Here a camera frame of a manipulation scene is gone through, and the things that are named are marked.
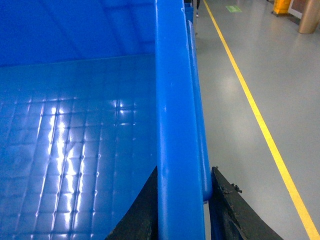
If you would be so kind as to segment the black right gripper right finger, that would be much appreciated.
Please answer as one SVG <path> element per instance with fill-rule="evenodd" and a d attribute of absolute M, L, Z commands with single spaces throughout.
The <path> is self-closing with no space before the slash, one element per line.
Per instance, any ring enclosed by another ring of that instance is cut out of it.
<path fill-rule="evenodd" d="M 281 240 L 229 183 L 217 167 L 211 170 L 212 196 L 208 201 L 212 240 Z"/>

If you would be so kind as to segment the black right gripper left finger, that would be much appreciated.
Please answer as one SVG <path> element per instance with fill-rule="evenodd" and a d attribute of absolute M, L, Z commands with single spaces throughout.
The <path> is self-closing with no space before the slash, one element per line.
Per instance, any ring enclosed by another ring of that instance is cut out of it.
<path fill-rule="evenodd" d="M 158 169 L 154 168 L 136 199 L 107 240 L 158 239 Z"/>

